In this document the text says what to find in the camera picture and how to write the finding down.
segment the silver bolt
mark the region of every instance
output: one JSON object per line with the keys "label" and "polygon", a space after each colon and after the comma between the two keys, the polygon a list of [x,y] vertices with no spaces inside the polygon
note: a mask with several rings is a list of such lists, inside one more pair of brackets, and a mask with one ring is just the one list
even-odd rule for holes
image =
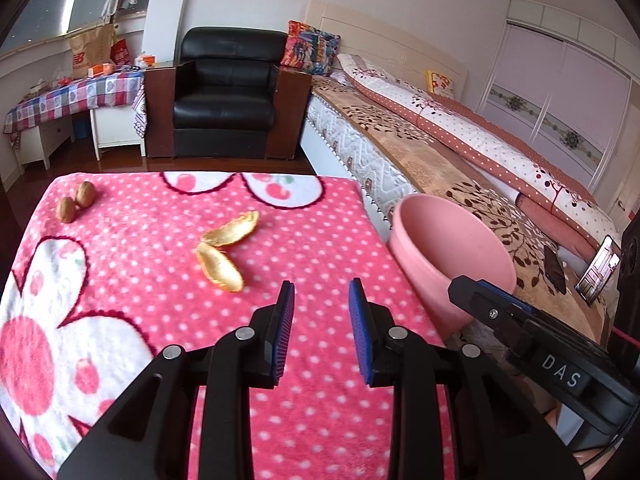
{"label": "silver bolt", "polygon": [[389,329],[389,337],[391,339],[405,339],[409,333],[402,326],[393,326]]}
{"label": "silver bolt", "polygon": [[254,335],[255,330],[250,326],[241,326],[238,330],[236,330],[236,338],[238,338],[240,341],[251,339]]}
{"label": "silver bolt", "polygon": [[182,349],[178,345],[169,345],[162,350],[162,357],[165,359],[175,359],[182,353]]}
{"label": "silver bolt", "polygon": [[480,349],[476,345],[464,345],[462,347],[462,353],[467,357],[475,359],[480,355]]}

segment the wooden floor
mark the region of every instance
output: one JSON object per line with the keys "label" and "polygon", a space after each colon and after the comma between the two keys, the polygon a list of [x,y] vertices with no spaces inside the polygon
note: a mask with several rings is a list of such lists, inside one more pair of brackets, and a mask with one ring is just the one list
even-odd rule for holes
{"label": "wooden floor", "polygon": [[136,173],[145,171],[247,171],[255,173],[314,174],[302,150],[293,160],[264,158],[147,158],[137,146],[119,146],[102,150],[102,160],[95,160],[91,138],[69,140],[50,157],[50,170],[42,162],[26,167],[23,176],[7,192],[9,214],[22,230],[40,198],[56,178],[69,173]]}

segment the pink trash bin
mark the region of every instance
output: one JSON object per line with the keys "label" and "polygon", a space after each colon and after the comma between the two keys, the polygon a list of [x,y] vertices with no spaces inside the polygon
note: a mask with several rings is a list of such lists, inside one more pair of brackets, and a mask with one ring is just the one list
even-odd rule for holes
{"label": "pink trash bin", "polygon": [[487,280],[510,294],[516,287],[516,271],[502,241],[445,198],[404,197],[394,210],[388,246],[443,339],[473,319],[449,301],[453,278]]}

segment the armchair seat cushion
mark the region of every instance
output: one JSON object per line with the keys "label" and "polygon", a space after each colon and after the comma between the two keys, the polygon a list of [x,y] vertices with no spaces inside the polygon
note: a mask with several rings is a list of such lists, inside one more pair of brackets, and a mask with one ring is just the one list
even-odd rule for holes
{"label": "armchair seat cushion", "polygon": [[216,128],[267,132],[275,111],[265,89],[200,86],[174,103],[175,128]]}

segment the red strip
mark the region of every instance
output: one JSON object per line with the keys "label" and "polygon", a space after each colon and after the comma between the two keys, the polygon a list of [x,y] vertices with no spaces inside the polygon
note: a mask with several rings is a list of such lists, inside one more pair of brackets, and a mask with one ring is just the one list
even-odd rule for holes
{"label": "red strip", "polygon": [[622,332],[622,330],[620,330],[619,328],[613,327],[611,329],[611,331],[617,335],[618,337],[621,337],[622,339],[624,339],[627,343],[629,343],[630,345],[635,346],[638,350],[640,350],[640,341],[633,339],[631,336],[629,336],[628,334],[625,334],[624,332]]}

